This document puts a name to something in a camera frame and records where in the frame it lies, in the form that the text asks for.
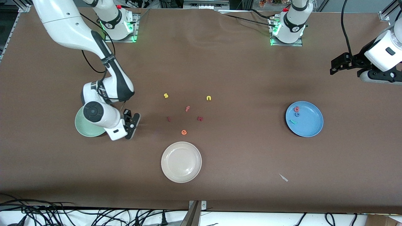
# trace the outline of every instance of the white plate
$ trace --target white plate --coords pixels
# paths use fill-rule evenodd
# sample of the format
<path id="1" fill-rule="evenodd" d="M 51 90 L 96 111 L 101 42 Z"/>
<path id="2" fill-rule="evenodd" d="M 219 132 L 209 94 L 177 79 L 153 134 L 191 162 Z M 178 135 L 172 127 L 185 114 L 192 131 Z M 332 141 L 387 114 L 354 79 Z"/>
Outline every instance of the white plate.
<path id="1" fill-rule="evenodd" d="M 176 183 L 194 179 L 201 170 L 202 159 L 199 150 L 188 142 L 171 144 L 162 155 L 162 171 Z"/>

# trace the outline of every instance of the green bowl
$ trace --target green bowl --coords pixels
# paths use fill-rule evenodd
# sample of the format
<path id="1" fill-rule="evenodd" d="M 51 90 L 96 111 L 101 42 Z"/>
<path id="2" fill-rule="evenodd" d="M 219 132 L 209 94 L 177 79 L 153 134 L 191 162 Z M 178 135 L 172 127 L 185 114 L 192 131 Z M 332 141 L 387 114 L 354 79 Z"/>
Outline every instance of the green bowl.
<path id="1" fill-rule="evenodd" d="M 84 106 L 77 112 L 75 125 L 78 133 L 86 137 L 97 137 L 103 134 L 105 129 L 90 123 L 84 116 Z"/>

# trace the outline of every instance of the plate rim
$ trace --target plate rim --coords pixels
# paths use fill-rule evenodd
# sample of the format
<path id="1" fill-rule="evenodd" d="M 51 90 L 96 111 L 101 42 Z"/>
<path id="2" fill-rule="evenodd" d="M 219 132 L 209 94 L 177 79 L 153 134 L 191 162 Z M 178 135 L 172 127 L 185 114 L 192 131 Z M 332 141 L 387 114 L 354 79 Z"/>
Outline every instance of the plate rim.
<path id="1" fill-rule="evenodd" d="M 197 155 L 199 156 L 199 159 L 200 159 L 200 161 L 199 161 L 200 164 L 199 164 L 197 173 L 196 173 L 193 177 L 191 177 L 189 180 L 186 180 L 186 181 L 176 181 L 176 180 L 174 180 L 173 178 L 168 177 L 168 176 L 166 175 L 165 169 L 164 169 L 164 167 L 163 167 L 163 162 L 164 162 L 164 159 L 166 159 L 166 155 L 167 155 L 167 152 L 166 152 L 166 151 L 167 151 L 172 145 L 175 145 L 175 144 L 178 144 L 178 143 L 183 143 L 183 144 L 187 144 L 187 145 L 193 146 L 193 147 L 196 149 L 196 153 L 197 153 Z M 192 144 L 192 143 L 190 143 L 190 142 L 186 142 L 186 141 L 178 141 L 178 142 L 175 142 L 175 143 L 169 145 L 169 146 L 164 150 L 164 152 L 163 152 L 163 154 L 162 154 L 162 157 L 161 157 L 161 160 L 160 160 L 160 166 L 161 166 L 161 168 L 162 168 L 163 174 L 165 175 L 165 177 L 166 177 L 167 179 L 169 179 L 169 180 L 171 180 L 171 181 L 173 181 L 173 182 L 175 182 L 175 183 L 187 183 L 187 182 L 192 181 L 195 177 L 197 177 L 197 175 L 198 175 L 199 172 L 201 171 L 201 168 L 202 168 L 202 156 L 201 156 L 200 151 L 198 150 L 198 148 L 197 148 L 194 144 Z"/>
<path id="2" fill-rule="evenodd" d="M 294 104 L 296 104 L 296 103 L 308 103 L 308 104 L 311 104 L 311 105 L 313 105 L 314 107 L 316 107 L 316 109 L 318 110 L 319 116 L 321 117 L 322 124 L 321 124 L 321 128 L 320 128 L 314 135 L 311 135 L 311 136 L 304 136 L 304 135 L 301 135 L 301 134 L 295 132 L 295 131 L 292 129 L 292 127 L 290 126 L 289 120 L 287 119 L 287 113 L 291 110 L 291 106 L 294 105 Z M 318 134 L 321 132 L 321 130 L 324 128 L 324 116 L 322 115 L 321 110 L 320 110 L 315 104 L 313 104 L 313 103 L 311 103 L 311 102 L 308 102 L 308 101 L 296 101 L 296 102 L 291 103 L 291 104 L 289 105 L 289 107 L 286 109 L 286 112 L 285 112 L 285 120 L 286 120 L 286 125 L 287 125 L 287 127 L 288 127 L 294 134 L 296 134 L 296 135 L 298 135 L 298 136 L 301 136 L 301 137 L 306 137 L 306 138 L 314 137 L 314 136 L 318 135 Z"/>

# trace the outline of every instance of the plate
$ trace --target plate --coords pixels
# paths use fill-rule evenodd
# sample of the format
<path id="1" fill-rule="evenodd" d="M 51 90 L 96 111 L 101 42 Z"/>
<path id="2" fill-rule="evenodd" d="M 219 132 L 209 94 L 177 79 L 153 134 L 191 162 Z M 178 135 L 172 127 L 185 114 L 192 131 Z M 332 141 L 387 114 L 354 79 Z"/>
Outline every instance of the plate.
<path id="1" fill-rule="evenodd" d="M 201 170 L 202 159 L 199 150 L 188 142 L 171 144 L 162 155 L 162 171 L 176 183 L 194 179 Z"/>
<path id="2" fill-rule="evenodd" d="M 299 107 L 297 117 L 294 108 Z M 324 118 L 321 111 L 312 103 L 298 101 L 291 104 L 286 111 L 286 123 L 290 130 L 302 137 L 317 135 L 324 126 Z"/>
<path id="3" fill-rule="evenodd" d="M 85 118 L 84 106 L 82 106 L 76 114 L 75 126 L 78 133 L 86 137 L 97 137 L 106 132 L 104 128 L 92 124 Z"/>

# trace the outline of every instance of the white floor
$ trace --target white floor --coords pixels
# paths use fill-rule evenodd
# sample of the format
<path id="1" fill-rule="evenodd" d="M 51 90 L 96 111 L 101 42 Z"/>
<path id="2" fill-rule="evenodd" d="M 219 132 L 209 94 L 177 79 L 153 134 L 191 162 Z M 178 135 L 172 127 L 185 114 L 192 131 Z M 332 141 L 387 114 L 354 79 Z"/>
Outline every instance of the white floor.
<path id="1" fill-rule="evenodd" d="M 97 210 L 85 210 L 87 213 L 97 213 Z M 117 210 L 109 214 L 113 216 L 121 210 Z M 131 219 L 135 218 L 136 210 L 130 210 Z M 166 213 L 166 220 L 168 222 L 177 222 L 183 220 L 186 215 L 186 211 L 168 212 Z M 254 212 L 202 212 L 200 219 L 200 226 L 210 226 L 216 224 L 217 226 L 295 226 L 303 214 L 293 213 L 254 213 Z M 24 214 L 20 211 L 2 211 L 0 212 L 0 226 L 7 226 L 9 224 L 18 223 Z M 70 221 L 64 214 L 61 214 L 61 219 L 65 226 L 72 226 Z M 74 211 L 68 213 L 70 219 L 76 226 L 90 226 L 96 218 L 96 215 L 86 215 L 80 212 Z M 336 225 L 350 226 L 354 218 L 353 214 L 333 214 Z M 120 218 L 124 221 L 129 221 L 130 216 L 127 212 L 118 215 L 116 218 Z M 40 217 L 37 218 L 43 225 L 45 224 Z M 161 214 L 149 217 L 145 220 L 144 226 L 156 225 L 161 223 Z M 367 219 L 367 215 L 358 215 L 354 226 L 364 226 Z M 108 219 L 104 218 L 96 225 L 102 225 Z M 300 226 L 320 226 L 329 224 L 325 221 L 324 214 L 307 214 Z M 27 218 L 25 226 L 35 226 L 32 219 Z M 107 226 L 121 226 L 119 221 L 111 221 L 107 223 Z"/>

